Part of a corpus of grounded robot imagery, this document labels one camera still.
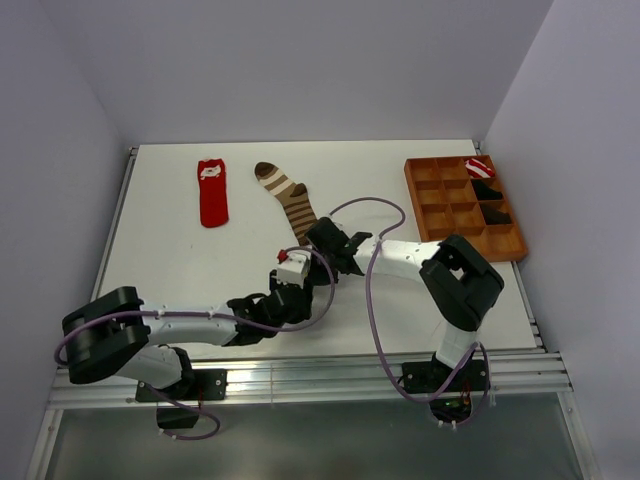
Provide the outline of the brown striped sock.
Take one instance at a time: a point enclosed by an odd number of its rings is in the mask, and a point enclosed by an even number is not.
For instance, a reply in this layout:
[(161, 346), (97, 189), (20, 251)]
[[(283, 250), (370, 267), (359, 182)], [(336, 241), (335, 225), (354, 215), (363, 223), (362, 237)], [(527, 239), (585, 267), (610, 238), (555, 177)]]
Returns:
[(304, 183), (291, 180), (279, 167), (269, 162), (258, 162), (254, 175), (259, 184), (282, 206), (291, 230), (300, 246), (309, 244), (308, 230), (317, 222)]

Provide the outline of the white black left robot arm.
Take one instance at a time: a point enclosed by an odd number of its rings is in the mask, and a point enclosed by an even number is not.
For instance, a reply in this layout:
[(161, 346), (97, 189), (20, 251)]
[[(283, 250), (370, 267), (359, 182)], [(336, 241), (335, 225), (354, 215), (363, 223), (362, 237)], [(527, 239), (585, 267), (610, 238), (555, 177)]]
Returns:
[(169, 311), (148, 310), (134, 287), (120, 287), (63, 319), (54, 357), (76, 385), (119, 376), (183, 399), (196, 384), (185, 344), (251, 346), (310, 319), (312, 280), (272, 279), (269, 288), (210, 311)]

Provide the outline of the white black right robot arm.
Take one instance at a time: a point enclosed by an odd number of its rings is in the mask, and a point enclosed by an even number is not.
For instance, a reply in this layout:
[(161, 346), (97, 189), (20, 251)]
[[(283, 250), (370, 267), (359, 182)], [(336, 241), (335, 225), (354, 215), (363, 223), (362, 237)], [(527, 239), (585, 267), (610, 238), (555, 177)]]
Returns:
[(468, 374), (466, 362), (477, 347), (478, 330), (504, 289), (504, 280), (464, 237), (443, 241), (386, 240), (368, 232), (349, 237), (329, 217), (306, 233), (310, 244), (341, 274), (365, 279), (365, 299), (377, 350), (382, 349), (374, 315), (372, 277), (387, 275), (424, 284), (446, 321), (435, 352), (435, 383), (452, 390)]

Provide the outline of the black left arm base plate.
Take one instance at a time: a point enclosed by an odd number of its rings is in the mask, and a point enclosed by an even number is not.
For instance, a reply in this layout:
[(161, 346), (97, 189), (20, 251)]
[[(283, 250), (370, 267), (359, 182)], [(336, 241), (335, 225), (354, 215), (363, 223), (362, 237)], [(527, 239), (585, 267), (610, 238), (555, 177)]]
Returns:
[(221, 401), (226, 395), (226, 369), (196, 369), (182, 375), (173, 385), (158, 389), (161, 396), (149, 386), (138, 385), (135, 400), (140, 403), (159, 402), (164, 397), (175, 401)]

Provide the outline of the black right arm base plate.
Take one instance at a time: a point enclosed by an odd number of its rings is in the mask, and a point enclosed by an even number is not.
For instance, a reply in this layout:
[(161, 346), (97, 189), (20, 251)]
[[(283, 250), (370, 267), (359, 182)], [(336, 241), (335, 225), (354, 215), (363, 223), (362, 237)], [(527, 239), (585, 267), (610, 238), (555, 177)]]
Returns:
[[(409, 394), (432, 394), (447, 380), (452, 369), (437, 361), (404, 362), (401, 364), (401, 384)], [(487, 367), (482, 360), (470, 359), (451, 380), (445, 393), (484, 392), (490, 385)]]

